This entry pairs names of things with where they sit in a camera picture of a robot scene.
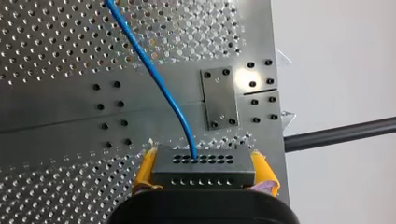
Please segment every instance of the bolt hole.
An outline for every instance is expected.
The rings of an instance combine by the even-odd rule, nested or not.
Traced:
[[[227,180],[227,185],[232,185],[233,184],[233,179],[228,179]]]
[[[265,60],[264,64],[267,65],[267,66],[271,66],[273,64],[273,61],[270,60],[270,59],[269,60]]]
[[[177,185],[178,183],[180,183],[180,181],[176,178],[171,180],[172,185]]]
[[[254,68],[254,63],[253,63],[253,62],[247,63],[247,67],[248,67],[248,68]]]
[[[210,74],[209,72],[205,72],[205,73],[204,73],[204,77],[210,78],[210,77],[212,77],[212,74]]]

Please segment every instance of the hole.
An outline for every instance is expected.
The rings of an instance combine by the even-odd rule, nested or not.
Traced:
[[[176,178],[174,178],[174,179],[171,180],[171,184],[172,184],[172,185],[177,185],[179,182],[180,182],[180,181],[179,181],[178,179],[176,179]]]
[[[233,179],[227,179],[226,184],[231,186],[233,184]]]
[[[123,120],[121,121],[121,125],[122,125],[122,126],[128,126],[128,121],[125,120],[125,119],[123,119]]]
[[[254,63],[253,62],[247,63],[247,67],[248,68],[254,68]]]

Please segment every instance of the perforated metal plate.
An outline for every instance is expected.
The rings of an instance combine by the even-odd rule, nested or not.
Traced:
[[[120,7],[198,148],[261,150],[287,202],[281,122],[272,116],[280,117],[279,103],[268,100],[278,97],[270,2],[120,0]],[[1,223],[105,223],[149,139],[186,147],[102,1],[2,1],[0,31]],[[227,66],[239,126],[210,132],[200,71]]]

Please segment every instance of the metal plate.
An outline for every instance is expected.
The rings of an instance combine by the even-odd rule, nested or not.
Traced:
[[[255,170],[247,148],[187,150],[159,146],[151,171],[153,184],[166,189],[241,189],[253,186]]]
[[[229,66],[202,70],[201,79],[208,129],[238,126],[232,68]]]
[[[278,101],[268,101],[278,97],[269,91],[277,86],[275,63],[266,63],[276,57],[270,1],[120,2],[186,114],[198,148],[259,149],[287,202],[281,122],[268,117],[280,114]],[[125,186],[149,139],[186,147],[176,116],[113,26],[101,1],[0,4],[1,223],[105,223],[129,192]],[[209,132],[200,71],[230,65],[239,126]],[[251,81],[257,85],[250,87]],[[245,95],[260,91],[269,92]],[[260,123],[252,122],[256,117]],[[127,166],[120,167],[122,161]]]

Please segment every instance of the black pipe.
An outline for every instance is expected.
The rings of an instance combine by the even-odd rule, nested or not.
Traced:
[[[396,117],[380,119],[319,132],[287,136],[284,139],[285,151],[293,152],[312,147],[324,147],[395,132]]]

